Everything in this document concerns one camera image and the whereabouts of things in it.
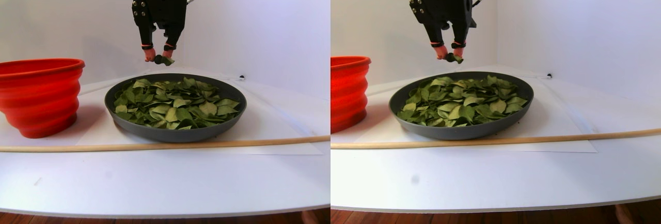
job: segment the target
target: dark bowl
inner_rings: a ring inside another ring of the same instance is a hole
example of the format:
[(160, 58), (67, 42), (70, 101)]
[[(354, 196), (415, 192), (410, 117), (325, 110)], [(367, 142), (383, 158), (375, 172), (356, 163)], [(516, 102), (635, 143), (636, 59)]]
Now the dark bowl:
[[(522, 106), (523, 109), (517, 111), (516, 113), (510, 116), (507, 116), (500, 120), (496, 120), (494, 122), (470, 125), (466, 127), (428, 127), (424, 125), (410, 123), (407, 122), (406, 120), (402, 120), (401, 118), (397, 117), (397, 113), (402, 108), (404, 108), (404, 105), (406, 104), (406, 99), (408, 99), (408, 93), (411, 90), (417, 88), (422, 82), (437, 77), (446, 77), (446, 76), (452, 78), (453, 80), (470, 79), (470, 78), (474, 78), (475, 80), (481, 80), (483, 78), (486, 78), (487, 75), (495, 76), (497, 78), (502, 78), (503, 80), (506, 80), (508, 82), (517, 85), (518, 88), (516, 93), (518, 94), (518, 96), (528, 100), (526, 104)], [(534, 97), (533, 88), (528, 83), (521, 80), (521, 78), (517, 78), (502, 73), (472, 71), (472, 72), (441, 74), (437, 76), (423, 78), (417, 82), (408, 84), (402, 89), (397, 90), (397, 92), (395, 92), (395, 94), (392, 95), (392, 98), (390, 98), (389, 106), (390, 106), (390, 112), (395, 116), (395, 118), (397, 118), (397, 121), (402, 125), (404, 129), (410, 132), (433, 139), (462, 140), (462, 139), (475, 139), (487, 135), (496, 134), (502, 130), (505, 130), (511, 125), (517, 123), (517, 121), (519, 121), (522, 117), (524, 117), (524, 115), (530, 108), (530, 104), (533, 102), (533, 97)]]
[[(183, 80), (184, 77), (195, 78), (195, 80), (199, 82), (205, 82), (210, 85), (214, 85), (218, 87), (219, 96), (221, 98), (229, 98), (241, 102), (237, 106), (238, 107), (237, 110), (239, 111), (239, 114), (227, 122), (213, 125), (211, 127), (202, 127), (192, 130), (166, 130), (166, 129), (146, 127), (143, 125), (135, 124), (120, 118), (118, 115), (114, 113), (115, 92), (121, 90), (123, 85), (125, 85), (126, 83), (132, 82), (139, 78), (146, 78), (150, 82), (162, 82), (162, 81), (179, 82)], [(243, 94), (241, 94), (241, 92), (238, 89), (232, 87), (231, 85), (228, 85), (227, 83), (224, 82), (220, 82), (219, 80), (214, 78), (202, 77), (198, 75), (182, 74), (182, 73), (161, 73), (161, 74), (144, 75), (135, 78), (130, 78), (113, 86), (106, 93), (105, 102), (106, 102), (106, 108), (108, 108), (109, 113), (111, 114), (111, 116), (113, 116), (114, 122), (117, 123), (123, 129), (125, 129), (126, 131), (147, 139), (153, 139), (156, 141), (162, 141), (168, 143), (203, 141), (205, 139), (210, 139), (211, 137), (215, 137), (219, 134), (222, 134), (223, 132), (226, 132), (227, 130), (232, 128), (234, 124), (238, 122), (239, 118), (241, 117), (241, 115), (243, 115), (243, 112), (246, 109), (245, 96), (243, 96)]]

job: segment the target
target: table edge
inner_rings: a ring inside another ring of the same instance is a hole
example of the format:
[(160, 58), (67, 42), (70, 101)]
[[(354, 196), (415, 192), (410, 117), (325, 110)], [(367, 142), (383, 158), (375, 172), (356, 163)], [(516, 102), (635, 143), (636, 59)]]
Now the table edge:
[(345, 206), (330, 206), (331, 210), (347, 210), (357, 212), (377, 212), (377, 213), (394, 213), (394, 214), (466, 214), (466, 213), (487, 213), (487, 212), (519, 212), (519, 211), (535, 211), (535, 210), (564, 210), (580, 207), (601, 207), (605, 205), (616, 205), (635, 203), (638, 201), (658, 200), (661, 196), (649, 196), (646, 198), (633, 198), (628, 200), (619, 201), (601, 201), (595, 203), (581, 203), (569, 205), (550, 205), (538, 207), (503, 207), (503, 208), (490, 208), (490, 209), (463, 209), (463, 210), (395, 210), (395, 209), (377, 209), (370, 207), (345, 207)]
[(35, 212), (29, 210), (9, 210), (0, 208), (0, 212), (10, 214), (22, 215), (39, 215), (48, 217), (64, 217), (64, 218), (92, 218), (92, 219), (193, 219), (193, 218), (217, 218), (217, 217), (243, 217), (252, 215), (271, 215), (271, 214), (284, 214), (290, 212), (302, 212), (306, 210), (318, 210), (331, 207), (330, 204), (313, 205), (309, 207), (294, 207), (283, 210), (266, 210), (257, 212), (240, 212), (240, 213), (224, 213), (224, 214), (172, 214), (172, 215), (97, 215), (97, 214), (62, 214), (62, 213), (48, 213), (48, 212)]

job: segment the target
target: white paper sheet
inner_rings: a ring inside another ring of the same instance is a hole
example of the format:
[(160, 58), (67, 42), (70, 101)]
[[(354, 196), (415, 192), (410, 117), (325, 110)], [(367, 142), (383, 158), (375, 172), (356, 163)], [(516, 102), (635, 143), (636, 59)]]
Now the white paper sheet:
[[(521, 78), (535, 90), (535, 98), (528, 113), (512, 127), (498, 134), (485, 138), (496, 137), (539, 137), (552, 135), (577, 135), (581, 131), (574, 125), (566, 111), (556, 101), (552, 92), (539, 82), (537, 78)], [(427, 137), (404, 130), (394, 116), (389, 113), (388, 101), (398, 90), (390, 90), (370, 96), (368, 117), (364, 122), (375, 122), (375, 125), (359, 137), (355, 142), (407, 142), (432, 141)], [(495, 146), (465, 146), (464, 149), (493, 149), (503, 151), (553, 151), (575, 153), (597, 153), (589, 141), (564, 141), (529, 144), (507, 144)]]
[[(78, 97), (81, 108), (101, 109), (95, 116), (95, 122), (81, 137), (76, 145), (115, 145), (135, 143), (156, 143), (143, 137), (126, 132), (116, 125), (113, 118), (103, 105), (106, 89), (97, 90)], [(248, 100), (248, 108), (241, 116), (239, 122), (230, 130), (210, 141), (222, 140), (254, 140), (254, 139), (281, 139), (300, 137), (300, 135), (285, 123), (278, 121), (279, 117), (272, 110), (263, 106), (258, 101), (251, 101), (249, 93), (243, 92)], [(259, 146), (241, 148), (214, 148), (219, 153), (244, 154), (244, 155), (323, 155), (319, 149), (310, 143), (282, 145), (282, 146)]]

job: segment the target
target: pile of leaves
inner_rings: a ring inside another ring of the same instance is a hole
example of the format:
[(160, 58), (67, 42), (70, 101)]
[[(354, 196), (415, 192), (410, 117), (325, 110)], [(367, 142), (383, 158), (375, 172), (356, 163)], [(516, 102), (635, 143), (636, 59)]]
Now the pile of leaves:
[(438, 77), (411, 90), (397, 116), (431, 127), (489, 123), (522, 110), (527, 100), (516, 92), (517, 85), (491, 75), (458, 81)]
[(181, 82), (149, 82), (144, 78), (123, 85), (115, 94), (114, 112), (147, 127), (190, 130), (227, 122), (238, 115), (232, 99), (221, 99), (216, 86), (186, 78)]

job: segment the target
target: white table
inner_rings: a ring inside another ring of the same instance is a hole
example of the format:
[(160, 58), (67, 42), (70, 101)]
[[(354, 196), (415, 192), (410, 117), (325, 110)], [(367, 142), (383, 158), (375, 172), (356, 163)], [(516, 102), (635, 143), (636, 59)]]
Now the white table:
[[(83, 92), (107, 83), (85, 85)], [(248, 82), (242, 85), (268, 99), (270, 108), (305, 123), (303, 132), (330, 133), (328, 100), (283, 94), (281, 89)], [(292, 99), (304, 101), (307, 108), (301, 109), (302, 104)], [(313, 145), (323, 155), (227, 154), (220, 149), (0, 153), (0, 212), (188, 218), (328, 207), (330, 145)]]
[[(494, 71), (494, 67), (477, 71)], [(544, 80), (569, 111), (584, 118), (597, 132), (661, 127), (658, 105), (557, 79)], [(403, 84), (375, 85), (368, 94)], [(365, 131), (352, 127), (333, 134), (332, 140), (354, 142)], [(591, 143), (597, 153), (334, 149), (331, 205), (338, 210), (369, 212), (504, 212), (610, 205), (661, 196), (661, 137)]]

